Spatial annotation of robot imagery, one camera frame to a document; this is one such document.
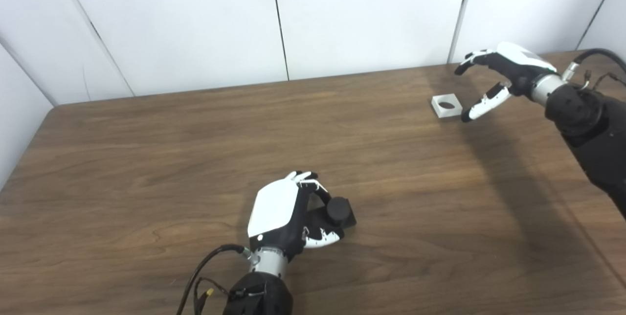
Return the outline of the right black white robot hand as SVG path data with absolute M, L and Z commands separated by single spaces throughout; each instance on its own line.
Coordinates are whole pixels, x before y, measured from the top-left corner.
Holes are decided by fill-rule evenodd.
M 459 63 L 454 74 L 461 76 L 475 65 L 486 66 L 505 77 L 496 83 L 472 107 L 461 114 L 468 123 L 491 112 L 511 96 L 530 96 L 534 85 L 545 76 L 557 76 L 557 68 L 529 50 L 510 42 L 501 42 L 495 49 L 470 52 Z

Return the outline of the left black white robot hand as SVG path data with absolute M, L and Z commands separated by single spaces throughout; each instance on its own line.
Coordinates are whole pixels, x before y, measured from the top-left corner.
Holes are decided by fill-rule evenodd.
M 311 222 L 312 194 L 324 205 L 331 195 L 315 172 L 290 172 L 259 190 L 248 222 L 250 250 L 279 249 L 291 262 L 305 248 L 324 248 L 344 239 L 346 233 L 326 222 Z

